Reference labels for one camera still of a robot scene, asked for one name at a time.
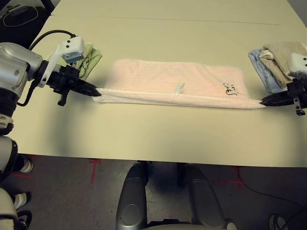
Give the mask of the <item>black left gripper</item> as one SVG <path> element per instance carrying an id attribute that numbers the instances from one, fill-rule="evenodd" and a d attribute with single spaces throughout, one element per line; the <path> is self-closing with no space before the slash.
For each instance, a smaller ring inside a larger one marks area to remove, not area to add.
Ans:
<path id="1" fill-rule="evenodd" d="M 51 73 L 47 85 L 53 89 L 53 92 L 60 94 L 58 105 L 64 106 L 66 104 L 68 93 L 75 83 L 76 92 L 91 97 L 101 96 L 96 86 L 79 80 L 79 73 L 80 71 L 72 66 L 60 67 L 59 72 Z"/>

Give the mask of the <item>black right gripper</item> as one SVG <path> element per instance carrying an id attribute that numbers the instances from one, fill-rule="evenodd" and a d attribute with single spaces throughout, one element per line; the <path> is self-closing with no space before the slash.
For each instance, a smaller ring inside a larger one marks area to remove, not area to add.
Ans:
<path id="1" fill-rule="evenodd" d="M 287 92 L 274 93 L 261 100 L 261 104 L 270 107 L 295 105 L 297 115 L 305 115 L 307 107 L 307 80 L 306 78 L 293 79 L 287 84 Z"/>

